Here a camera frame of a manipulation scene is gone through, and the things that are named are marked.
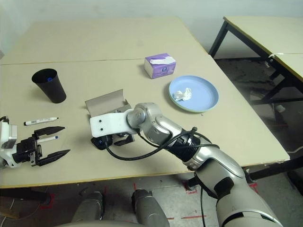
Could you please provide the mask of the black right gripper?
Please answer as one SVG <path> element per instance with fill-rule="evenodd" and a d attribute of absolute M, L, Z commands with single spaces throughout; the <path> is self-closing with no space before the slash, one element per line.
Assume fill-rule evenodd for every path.
<path fill-rule="evenodd" d="M 115 142 L 116 146 L 123 146 L 125 144 L 131 143 L 134 141 L 134 136 L 129 133 L 117 133 L 113 135 L 113 141 Z"/>

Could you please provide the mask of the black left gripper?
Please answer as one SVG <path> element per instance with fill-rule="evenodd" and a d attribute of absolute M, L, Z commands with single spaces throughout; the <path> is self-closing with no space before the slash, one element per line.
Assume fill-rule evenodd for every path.
<path fill-rule="evenodd" d="M 33 137 L 21 140 L 21 142 L 17 144 L 16 153 L 12 154 L 14 161 L 16 163 L 30 162 L 31 166 L 44 166 L 62 158 L 70 149 L 57 151 L 40 159 L 42 157 L 42 148 L 36 139 L 43 135 L 52 135 L 64 129 L 65 127 L 62 126 L 52 126 L 35 130 Z"/>

